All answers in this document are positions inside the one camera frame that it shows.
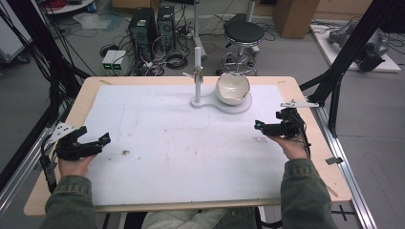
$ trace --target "green jacket sleeve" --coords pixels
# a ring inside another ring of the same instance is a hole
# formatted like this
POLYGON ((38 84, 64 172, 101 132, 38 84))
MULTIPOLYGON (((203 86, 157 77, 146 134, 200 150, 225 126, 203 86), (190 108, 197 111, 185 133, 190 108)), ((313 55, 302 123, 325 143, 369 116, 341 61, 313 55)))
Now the green jacket sleeve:
POLYGON ((77 176, 60 179, 45 205, 45 212, 40 229, 96 228, 91 181, 77 176))
POLYGON ((294 159, 285 165, 281 184, 283 228, 337 228, 331 217, 326 185, 312 161, 294 159))

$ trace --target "cardboard box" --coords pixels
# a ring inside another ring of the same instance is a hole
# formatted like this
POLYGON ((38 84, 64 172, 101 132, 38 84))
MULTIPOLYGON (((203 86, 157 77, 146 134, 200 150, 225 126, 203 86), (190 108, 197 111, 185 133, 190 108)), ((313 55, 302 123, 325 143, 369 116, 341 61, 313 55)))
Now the cardboard box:
POLYGON ((113 0, 113 8, 118 11, 133 12, 134 9, 153 8, 154 12, 158 11, 161 0, 113 0))
POLYGON ((304 38, 320 0, 278 0, 273 20, 283 38, 304 38))

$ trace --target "hand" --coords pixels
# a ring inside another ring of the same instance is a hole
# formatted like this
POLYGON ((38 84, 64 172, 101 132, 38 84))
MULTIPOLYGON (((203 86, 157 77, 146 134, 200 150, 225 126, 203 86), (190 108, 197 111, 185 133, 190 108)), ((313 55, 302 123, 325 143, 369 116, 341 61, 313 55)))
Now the hand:
POLYGON ((308 158, 301 135, 293 138, 282 138, 280 136, 269 136, 268 138, 277 142, 283 148, 283 152, 289 160, 308 158))
POLYGON ((65 176, 84 177, 87 173, 87 167, 89 166, 90 162, 95 157, 96 157, 96 155, 87 156, 81 160, 64 160, 64 159, 60 158, 58 160, 60 176, 61 177, 65 177, 65 176))

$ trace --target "wooden table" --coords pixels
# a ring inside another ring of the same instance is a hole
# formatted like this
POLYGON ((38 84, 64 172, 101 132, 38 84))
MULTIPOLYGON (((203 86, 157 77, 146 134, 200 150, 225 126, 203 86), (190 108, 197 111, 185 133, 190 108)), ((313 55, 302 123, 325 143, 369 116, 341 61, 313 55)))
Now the wooden table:
MULTIPOLYGON (((203 85, 214 85, 217 76, 206 76, 203 85)), ((279 88, 285 102, 295 99, 305 101, 297 82, 288 76, 253 76, 249 77, 251 85, 276 85, 279 88)), ((75 101, 74 106, 66 120, 72 126, 80 127, 84 124, 90 109, 93 106, 97 90, 102 85, 190 85, 194 84, 193 79, 185 76, 161 76, 161 77, 91 77, 86 79, 83 87, 75 101)), ((332 157, 328 143, 324 139, 320 128, 310 108, 298 108, 298 113, 307 123, 307 136, 311 143, 311 156, 322 179, 326 182, 332 201, 347 201, 352 198, 351 191, 343 178, 336 164, 329 165, 325 160, 332 157)), ((36 182, 32 194, 27 201, 24 212, 28 216, 45 215, 45 203, 50 193, 44 176, 40 176, 36 182)), ((263 206, 278 205, 280 199, 253 199, 242 201, 212 201, 202 203, 180 203, 180 204, 141 204, 122 206, 96 206, 97 212, 131 212, 131 211, 153 211, 171 209, 202 209, 213 207, 234 207, 234 206, 263 206)))

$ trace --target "bowl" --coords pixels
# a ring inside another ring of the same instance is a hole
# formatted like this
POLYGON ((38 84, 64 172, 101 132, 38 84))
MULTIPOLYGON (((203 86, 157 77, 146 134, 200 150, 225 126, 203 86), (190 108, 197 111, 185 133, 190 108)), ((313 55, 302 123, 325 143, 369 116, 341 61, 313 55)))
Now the bowl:
POLYGON ((215 92, 217 97, 225 104, 242 104, 250 91, 247 78, 241 74, 224 73, 217 80, 215 92))

